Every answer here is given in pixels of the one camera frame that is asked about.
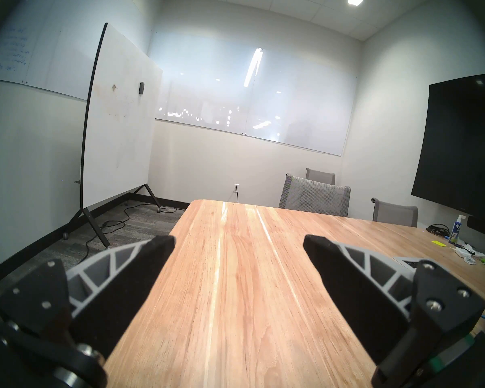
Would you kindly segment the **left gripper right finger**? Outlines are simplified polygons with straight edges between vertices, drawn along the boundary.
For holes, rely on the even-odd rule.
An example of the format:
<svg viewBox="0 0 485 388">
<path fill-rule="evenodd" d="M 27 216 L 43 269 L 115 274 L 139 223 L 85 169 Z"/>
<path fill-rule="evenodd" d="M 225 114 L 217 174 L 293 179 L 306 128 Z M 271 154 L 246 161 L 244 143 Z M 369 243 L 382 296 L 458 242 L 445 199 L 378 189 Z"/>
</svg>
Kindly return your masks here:
<svg viewBox="0 0 485 388">
<path fill-rule="evenodd" d="M 373 387 L 451 387 L 478 339 L 485 300 L 430 259 L 403 265 L 369 249 L 306 235 L 303 248 L 376 365 Z"/>
</svg>

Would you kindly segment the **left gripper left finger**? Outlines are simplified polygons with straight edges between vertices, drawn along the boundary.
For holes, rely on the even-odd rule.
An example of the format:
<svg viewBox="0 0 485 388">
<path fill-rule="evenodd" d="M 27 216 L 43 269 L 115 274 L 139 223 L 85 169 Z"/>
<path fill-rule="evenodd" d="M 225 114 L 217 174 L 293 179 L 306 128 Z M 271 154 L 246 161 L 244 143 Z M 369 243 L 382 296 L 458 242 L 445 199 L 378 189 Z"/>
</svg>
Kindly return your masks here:
<svg viewBox="0 0 485 388">
<path fill-rule="evenodd" d="M 22 333 L 70 347 L 87 344 L 108 358 L 148 298 L 176 239 L 111 248 L 65 270 L 49 259 L 0 296 L 0 316 Z"/>
</svg>

